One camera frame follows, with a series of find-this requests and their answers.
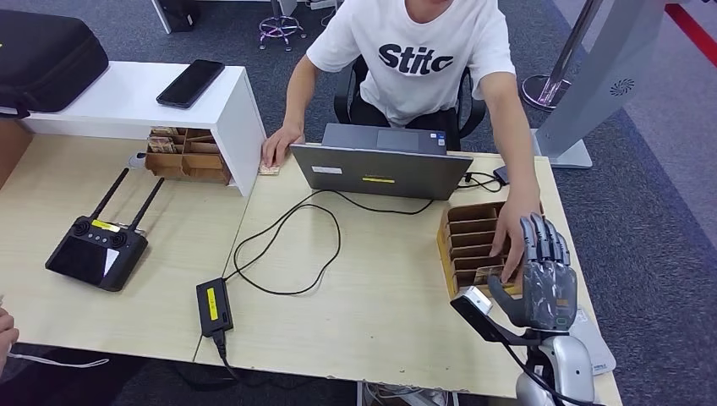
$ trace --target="white sticker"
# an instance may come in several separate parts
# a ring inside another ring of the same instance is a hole
[[[341,168],[339,167],[311,167],[311,169],[313,169],[316,173],[334,173],[336,175],[343,174],[343,172],[341,172]]]

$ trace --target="yellow sticker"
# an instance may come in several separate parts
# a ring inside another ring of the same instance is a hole
[[[114,233],[116,233],[117,231],[119,231],[119,227],[118,227],[118,226],[115,226],[114,224],[110,224],[110,223],[108,223],[108,222],[101,222],[101,221],[99,221],[99,220],[92,220],[92,225],[95,226],[95,227],[99,227],[99,228],[101,228],[101,229],[103,229],[103,230],[110,230],[110,231],[112,231],[112,232],[114,232]]]
[[[382,184],[394,184],[396,181],[393,179],[381,179],[381,178],[363,178],[364,182],[379,182]]]
[[[216,311],[216,298],[214,297],[214,288],[206,289],[206,298],[209,300],[209,318],[214,321],[219,318],[219,312]]]

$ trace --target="white cable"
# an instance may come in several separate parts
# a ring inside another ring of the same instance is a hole
[[[16,359],[26,359],[28,361],[39,362],[40,364],[55,365],[55,366],[67,366],[68,368],[83,368],[83,369],[104,365],[104,364],[110,362],[110,360],[108,358],[104,358],[104,359],[99,359],[95,362],[90,362],[89,364],[63,364],[62,362],[57,362],[57,361],[53,361],[51,359],[44,359],[44,358],[40,358],[40,357],[34,357],[32,355],[8,353],[8,357],[16,358]]]
[[[327,15],[326,17],[324,17],[323,19],[321,19],[321,26],[326,27],[327,25],[329,25],[329,20],[331,19],[331,17],[334,16],[334,14],[336,13],[336,11],[337,11],[337,9],[334,8],[334,9],[329,13],[329,15]]]

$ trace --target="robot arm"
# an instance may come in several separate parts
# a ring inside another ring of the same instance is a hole
[[[459,294],[451,305],[483,339],[503,343],[521,365],[516,393],[523,406],[592,405],[594,384],[588,350],[568,333],[577,313],[577,277],[570,267],[566,240],[555,226],[532,214],[521,219],[525,253],[523,296],[512,298],[495,276],[488,285],[511,323],[527,327],[517,336],[488,317],[490,301],[477,288]],[[528,348],[523,364],[511,346]]]

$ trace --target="controller screen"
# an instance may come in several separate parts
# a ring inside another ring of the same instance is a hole
[[[116,250],[69,237],[48,264],[48,268],[97,286],[107,275],[118,255]]]

